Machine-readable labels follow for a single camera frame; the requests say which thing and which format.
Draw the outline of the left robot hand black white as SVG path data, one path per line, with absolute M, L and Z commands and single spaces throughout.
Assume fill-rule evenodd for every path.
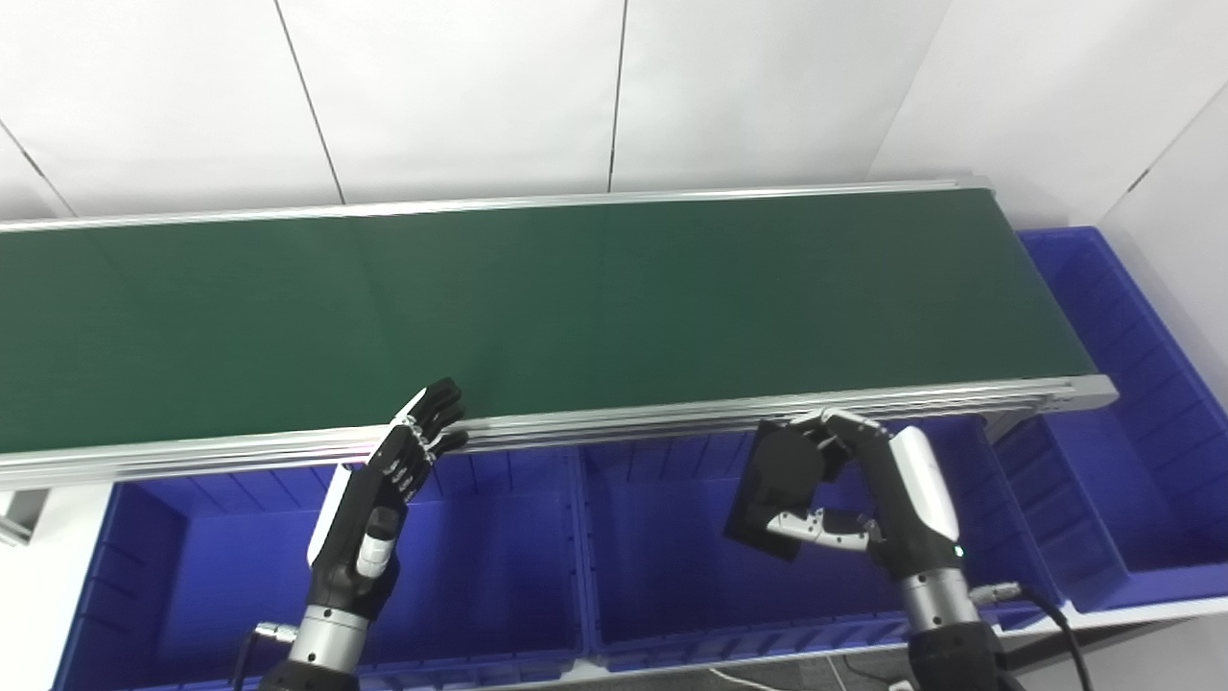
M 460 450 L 469 439 L 451 430 L 460 420 L 460 385 L 435 380 L 413 396 L 361 466 L 341 466 L 346 477 L 328 519 L 319 550 L 309 558 L 309 608 L 332 608 L 371 622 L 379 617 L 395 587 L 395 542 L 408 504 L 425 486 L 438 458 Z

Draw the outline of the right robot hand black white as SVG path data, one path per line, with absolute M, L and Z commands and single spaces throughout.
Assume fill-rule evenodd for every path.
M 846 461 L 862 468 L 872 515 L 810 508 L 817 485 L 833 481 Z M 752 464 L 763 477 L 752 497 L 752 525 L 771 536 L 869 554 L 896 582 L 963 567 L 955 504 L 917 427 L 893 432 L 857 412 L 824 407 L 768 423 Z

